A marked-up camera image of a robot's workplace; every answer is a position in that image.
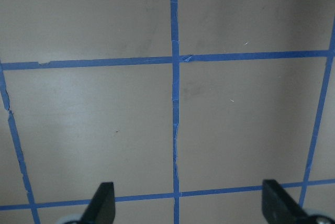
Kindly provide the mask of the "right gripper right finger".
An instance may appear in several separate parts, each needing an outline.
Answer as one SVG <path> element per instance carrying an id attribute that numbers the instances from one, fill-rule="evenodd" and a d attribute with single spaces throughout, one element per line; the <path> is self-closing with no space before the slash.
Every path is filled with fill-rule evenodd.
<path id="1" fill-rule="evenodd" d="M 306 221 L 306 212 L 276 180 L 262 182 L 262 214 L 269 224 Z"/>

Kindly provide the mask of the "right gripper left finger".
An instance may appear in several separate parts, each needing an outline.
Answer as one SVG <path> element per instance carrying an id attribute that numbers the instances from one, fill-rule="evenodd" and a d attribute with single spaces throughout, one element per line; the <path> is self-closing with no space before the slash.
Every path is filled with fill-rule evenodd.
<path id="1" fill-rule="evenodd" d="M 81 216 L 81 223 L 112 224 L 116 216 L 113 182 L 99 185 L 88 207 Z"/>

